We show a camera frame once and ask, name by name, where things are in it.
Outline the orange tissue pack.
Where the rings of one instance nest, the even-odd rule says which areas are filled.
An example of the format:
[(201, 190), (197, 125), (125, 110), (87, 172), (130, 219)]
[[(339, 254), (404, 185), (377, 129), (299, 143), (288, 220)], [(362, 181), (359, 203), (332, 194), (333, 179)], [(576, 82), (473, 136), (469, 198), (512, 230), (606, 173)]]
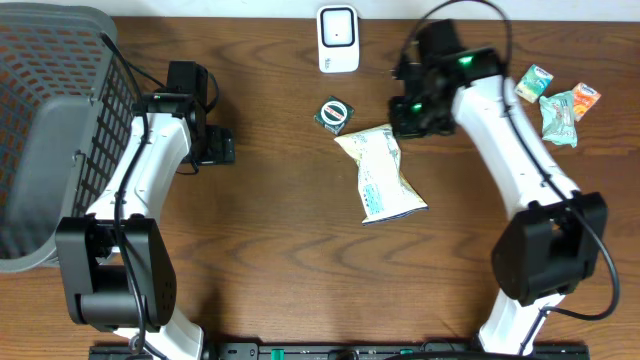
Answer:
[(579, 122), (588, 110), (601, 98), (601, 94), (598, 91), (582, 82), (578, 83), (572, 89), (572, 94), (576, 122)]

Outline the teal snack pouch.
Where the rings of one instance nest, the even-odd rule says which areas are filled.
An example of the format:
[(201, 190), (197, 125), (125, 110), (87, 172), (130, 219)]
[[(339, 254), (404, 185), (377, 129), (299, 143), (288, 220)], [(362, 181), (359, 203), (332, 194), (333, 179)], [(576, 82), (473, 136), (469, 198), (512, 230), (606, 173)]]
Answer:
[(542, 139), (555, 145), (575, 148), (578, 136), (575, 128), (574, 95), (571, 91), (539, 98), (543, 119)]

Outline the green tissue pack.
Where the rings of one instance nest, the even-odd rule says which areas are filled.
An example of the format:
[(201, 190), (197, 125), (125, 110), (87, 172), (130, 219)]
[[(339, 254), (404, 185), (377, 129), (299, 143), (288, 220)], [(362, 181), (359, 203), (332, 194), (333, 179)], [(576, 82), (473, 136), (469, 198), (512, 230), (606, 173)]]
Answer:
[(524, 100), (535, 103), (550, 85), (554, 75), (532, 64), (515, 87), (515, 93)]

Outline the round green label snack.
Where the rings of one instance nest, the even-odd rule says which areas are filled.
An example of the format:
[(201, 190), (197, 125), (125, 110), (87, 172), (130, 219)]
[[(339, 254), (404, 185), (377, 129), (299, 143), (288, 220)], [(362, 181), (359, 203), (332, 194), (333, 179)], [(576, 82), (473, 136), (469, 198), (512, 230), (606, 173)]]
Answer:
[(332, 134), (339, 135), (354, 113), (355, 110), (352, 106), (330, 96), (314, 115), (314, 120)]

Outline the yellow snack bag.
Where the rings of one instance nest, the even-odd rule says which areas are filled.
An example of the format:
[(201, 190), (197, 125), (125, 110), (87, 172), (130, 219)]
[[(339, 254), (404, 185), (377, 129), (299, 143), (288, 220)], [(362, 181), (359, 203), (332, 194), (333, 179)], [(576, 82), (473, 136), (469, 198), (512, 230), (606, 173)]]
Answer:
[(400, 170), (401, 149), (389, 124), (341, 135), (334, 141), (358, 167), (357, 188), (365, 212), (363, 225), (429, 209)]

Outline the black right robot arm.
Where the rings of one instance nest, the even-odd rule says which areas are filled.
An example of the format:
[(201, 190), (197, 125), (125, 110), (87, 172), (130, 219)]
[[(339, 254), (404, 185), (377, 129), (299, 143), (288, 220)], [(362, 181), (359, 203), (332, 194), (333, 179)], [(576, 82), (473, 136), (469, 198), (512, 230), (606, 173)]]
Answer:
[[(508, 225), (491, 253), (499, 293), (476, 335), (487, 353), (526, 356), (552, 314), (600, 321), (620, 299), (619, 275), (604, 240), (608, 209), (598, 192), (584, 194), (558, 166), (533, 129), (495, 50), (460, 46), (402, 53), (393, 70), (404, 93), (389, 101), (401, 138), (448, 135), (462, 128), (485, 162)], [(609, 305), (596, 314), (561, 307), (562, 300), (605, 262)]]

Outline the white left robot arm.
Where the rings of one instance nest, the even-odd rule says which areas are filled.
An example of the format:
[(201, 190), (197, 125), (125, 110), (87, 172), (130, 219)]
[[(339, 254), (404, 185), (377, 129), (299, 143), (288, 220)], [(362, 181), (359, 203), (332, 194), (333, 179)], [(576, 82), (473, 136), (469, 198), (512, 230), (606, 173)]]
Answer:
[(183, 163), (235, 161), (231, 130), (192, 95), (148, 94), (113, 177), (82, 216), (55, 231), (72, 321), (128, 340), (124, 359), (208, 359), (204, 330), (177, 308), (177, 278), (157, 219)]

